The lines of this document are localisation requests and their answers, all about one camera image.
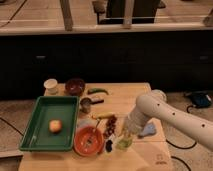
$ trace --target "utensil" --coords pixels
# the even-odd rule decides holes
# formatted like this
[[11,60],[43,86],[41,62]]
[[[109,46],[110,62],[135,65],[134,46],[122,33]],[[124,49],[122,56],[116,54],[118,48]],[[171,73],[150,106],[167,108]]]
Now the utensil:
[[97,124],[96,126],[93,128],[92,133],[90,134],[89,138],[87,139],[85,145],[86,146],[90,146],[92,144],[92,136],[94,135],[95,131],[97,130],[97,127],[99,125],[99,123],[101,122],[101,119],[97,119]]

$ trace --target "plastic container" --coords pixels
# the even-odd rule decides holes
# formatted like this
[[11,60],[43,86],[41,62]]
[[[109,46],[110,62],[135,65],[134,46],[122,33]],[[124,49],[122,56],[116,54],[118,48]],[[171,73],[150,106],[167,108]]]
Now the plastic container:
[[44,82],[44,87],[51,95],[55,95],[58,93],[58,81],[54,78],[46,80]]
[[[20,143],[21,151],[68,151],[73,147],[79,99],[76,96],[42,96]],[[60,120],[62,130],[52,133],[51,120]]]

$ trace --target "red bowl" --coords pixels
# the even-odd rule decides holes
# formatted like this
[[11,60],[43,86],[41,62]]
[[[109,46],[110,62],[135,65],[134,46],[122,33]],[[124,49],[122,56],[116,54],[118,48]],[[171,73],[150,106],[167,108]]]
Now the red bowl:
[[81,96],[85,89],[85,82],[81,78],[69,79],[65,84],[65,89],[71,96]]
[[85,126],[77,130],[75,134],[74,149],[81,156],[94,156],[103,148],[103,135],[99,129],[94,132],[94,128],[94,126]]

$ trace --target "apple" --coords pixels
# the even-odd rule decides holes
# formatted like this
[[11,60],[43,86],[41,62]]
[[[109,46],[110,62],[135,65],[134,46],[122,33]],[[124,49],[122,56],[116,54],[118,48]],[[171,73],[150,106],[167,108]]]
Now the apple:
[[58,133],[60,132],[62,129],[62,122],[61,120],[58,120],[58,119],[54,119],[54,120],[51,120],[49,122],[49,130],[50,132],[52,133]]

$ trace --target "black cable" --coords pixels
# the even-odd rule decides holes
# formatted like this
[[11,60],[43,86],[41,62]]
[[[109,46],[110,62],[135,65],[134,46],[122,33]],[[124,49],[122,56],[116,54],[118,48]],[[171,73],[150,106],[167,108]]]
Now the black cable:
[[197,142],[195,141],[191,146],[188,146],[188,147],[180,147],[180,146],[177,146],[175,144],[173,144],[172,142],[170,142],[169,140],[166,139],[166,142],[169,143],[170,145],[172,145],[173,147],[175,148],[178,148],[178,149],[181,149],[181,150],[189,150],[191,148],[194,148],[196,145],[197,145]]
[[195,105],[189,105],[189,106],[187,106],[187,108],[186,108],[187,113],[190,113],[190,111],[189,111],[190,108],[195,108],[195,107],[196,107]]
[[171,158],[180,161],[181,163],[184,164],[184,166],[186,166],[186,168],[188,169],[188,171],[191,171],[191,168],[189,167],[189,165],[185,161],[183,161],[182,159],[180,159],[180,158],[178,158],[176,156],[171,156]]
[[18,12],[22,9],[22,7],[25,5],[25,3],[27,2],[28,0],[24,0],[21,5],[18,7],[18,9],[13,13],[13,15],[10,17],[9,21],[6,22],[5,24],[1,25],[0,28],[2,27],[5,27],[6,25],[8,25],[13,19],[14,17],[18,14]]
[[4,123],[6,123],[7,125],[9,125],[10,127],[12,127],[16,132],[18,132],[21,136],[24,136],[24,134],[22,134],[16,127],[14,127],[13,125],[11,125],[9,122],[7,122],[5,119],[3,119],[2,117],[0,117],[0,120],[2,120]]
[[[190,113],[190,112],[189,112],[189,109],[190,109],[191,107],[195,107],[195,105],[189,105],[189,106],[187,106],[187,108],[186,108],[187,113]],[[171,146],[173,146],[173,147],[175,147],[175,148],[178,148],[178,149],[181,149],[181,150],[189,150],[189,149],[194,148],[194,147],[197,145],[197,142],[196,142],[196,141],[195,141],[191,146],[188,146],[188,147],[180,147],[180,146],[177,146],[177,145],[175,145],[174,143],[172,143],[171,141],[169,141],[168,139],[166,139],[166,142],[169,143]]]

